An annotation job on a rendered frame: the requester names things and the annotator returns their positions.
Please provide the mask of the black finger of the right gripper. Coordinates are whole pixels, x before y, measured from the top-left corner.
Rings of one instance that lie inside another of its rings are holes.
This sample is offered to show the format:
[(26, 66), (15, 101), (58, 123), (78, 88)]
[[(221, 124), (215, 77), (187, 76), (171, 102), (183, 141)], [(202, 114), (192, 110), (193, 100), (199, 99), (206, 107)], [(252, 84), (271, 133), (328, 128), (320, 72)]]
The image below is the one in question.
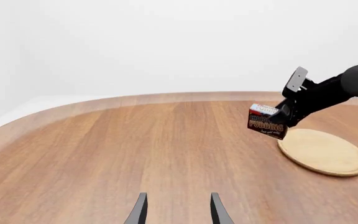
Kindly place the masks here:
[(275, 124), (286, 124), (291, 117), (291, 108), (286, 103), (276, 106), (278, 111), (270, 116), (270, 121)]

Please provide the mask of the small grey plate on stalk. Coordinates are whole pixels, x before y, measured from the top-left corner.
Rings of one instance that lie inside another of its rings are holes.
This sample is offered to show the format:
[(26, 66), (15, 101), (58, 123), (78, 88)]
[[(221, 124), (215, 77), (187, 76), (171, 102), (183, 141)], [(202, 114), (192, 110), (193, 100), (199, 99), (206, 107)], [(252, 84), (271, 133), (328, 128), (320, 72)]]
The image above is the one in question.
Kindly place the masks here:
[(308, 71), (305, 68), (298, 67), (287, 81), (285, 87), (295, 93), (301, 89), (307, 89), (313, 83), (306, 77), (307, 74)]

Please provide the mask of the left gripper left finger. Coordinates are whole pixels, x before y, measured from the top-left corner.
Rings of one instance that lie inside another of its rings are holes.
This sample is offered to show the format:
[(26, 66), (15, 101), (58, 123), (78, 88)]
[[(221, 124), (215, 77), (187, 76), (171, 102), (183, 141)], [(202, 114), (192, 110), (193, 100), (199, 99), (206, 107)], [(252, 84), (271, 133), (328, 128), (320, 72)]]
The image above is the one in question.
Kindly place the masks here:
[(124, 224), (145, 224), (147, 219), (148, 200), (147, 193), (142, 192), (132, 209), (131, 213), (125, 220)]

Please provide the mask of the round tan wooden plate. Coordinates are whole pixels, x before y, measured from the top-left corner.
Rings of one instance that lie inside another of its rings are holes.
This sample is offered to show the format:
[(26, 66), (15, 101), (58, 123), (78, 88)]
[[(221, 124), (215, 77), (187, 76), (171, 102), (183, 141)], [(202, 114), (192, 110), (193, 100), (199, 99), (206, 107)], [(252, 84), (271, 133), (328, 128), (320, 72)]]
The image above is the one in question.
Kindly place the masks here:
[(292, 129), (277, 144), (289, 160), (305, 169), (334, 177), (358, 175), (358, 147), (333, 134)]

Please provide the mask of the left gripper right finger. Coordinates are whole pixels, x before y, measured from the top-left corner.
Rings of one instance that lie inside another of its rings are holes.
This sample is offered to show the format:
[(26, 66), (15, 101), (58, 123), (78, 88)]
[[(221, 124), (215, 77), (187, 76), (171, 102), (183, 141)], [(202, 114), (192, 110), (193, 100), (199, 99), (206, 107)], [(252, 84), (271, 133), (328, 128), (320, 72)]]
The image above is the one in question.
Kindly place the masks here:
[(210, 211), (213, 224), (234, 224), (216, 192), (211, 193)]

